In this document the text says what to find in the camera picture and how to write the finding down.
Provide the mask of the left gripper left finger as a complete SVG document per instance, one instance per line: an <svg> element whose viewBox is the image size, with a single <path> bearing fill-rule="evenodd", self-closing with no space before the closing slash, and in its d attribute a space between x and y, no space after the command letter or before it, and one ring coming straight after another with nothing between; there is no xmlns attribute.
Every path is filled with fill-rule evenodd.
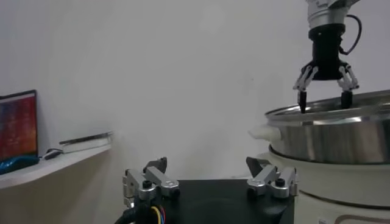
<svg viewBox="0 0 390 224"><path fill-rule="evenodd" d="M124 205L135 207L135 200L151 202L158 196L176 200L180 196L178 180L168 177L167 157L149 161L142 171L126 169L122 177Z"/></svg>

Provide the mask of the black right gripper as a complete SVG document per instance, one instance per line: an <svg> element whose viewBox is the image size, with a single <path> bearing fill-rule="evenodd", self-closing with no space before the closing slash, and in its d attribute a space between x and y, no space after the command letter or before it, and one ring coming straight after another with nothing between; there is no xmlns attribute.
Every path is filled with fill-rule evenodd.
<svg viewBox="0 0 390 224"><path fill-rule="evenodd" d="M326 24L309 30L308 37L313 42L312 60L304 66L293 89L298 91L297 103L301 113L306 112L307 87L312 80L338 80L342 89L341 108L352 106L353 90L359 88L358 80L352 67L339 59L339 48L344 24Z"/></svg>

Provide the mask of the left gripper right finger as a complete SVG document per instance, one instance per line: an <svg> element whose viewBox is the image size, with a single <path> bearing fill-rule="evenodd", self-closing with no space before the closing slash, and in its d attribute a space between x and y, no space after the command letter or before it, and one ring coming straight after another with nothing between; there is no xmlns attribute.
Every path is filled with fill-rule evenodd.
<svg viewBox="0 0 390 224"><path fill-rule="evenodd" d="M297 170L293 167L279 169L266 159L246 158L251 178L247 180L249 198L258 198L270 192L274 198L298 196Z"/></svg>

